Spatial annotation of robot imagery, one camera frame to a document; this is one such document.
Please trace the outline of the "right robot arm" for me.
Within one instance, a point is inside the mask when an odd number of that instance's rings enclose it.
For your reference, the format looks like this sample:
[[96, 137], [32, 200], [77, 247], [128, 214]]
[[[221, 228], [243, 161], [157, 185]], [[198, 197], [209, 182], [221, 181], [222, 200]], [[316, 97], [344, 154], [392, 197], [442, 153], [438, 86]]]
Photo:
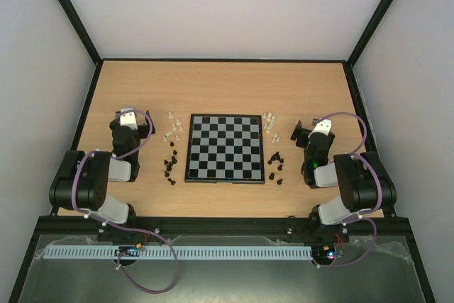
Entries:
[[291, 135], [304, 151], [301, 174], [312, 189], [337, 187], [339, 195], [315, 206], [309, 214], [309, 231], [317, 240], [325, 240], [334, 225], [344, 225], [364, 214], [371, 214], [397, 201], [397, 190], [376, 152], [337, 154], [328, 159], [335, 135], [331, 121], [324, 119], [312, 129], [299, 121]]

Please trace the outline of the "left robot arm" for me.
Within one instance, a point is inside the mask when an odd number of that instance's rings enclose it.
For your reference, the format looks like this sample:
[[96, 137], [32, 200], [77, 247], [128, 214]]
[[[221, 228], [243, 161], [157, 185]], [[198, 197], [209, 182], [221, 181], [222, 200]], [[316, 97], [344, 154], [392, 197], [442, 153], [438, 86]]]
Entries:
[[53, 207], [81, 213], [102, 225], [129, 227], [135, 218], [131, 204], [108, 193], [110, 182], [135, 182], [140, 170], [139, 150], [155, 134], [149, 111], [122, 108], [109, 124], [111, 151], [69, 150], [52, 181]]

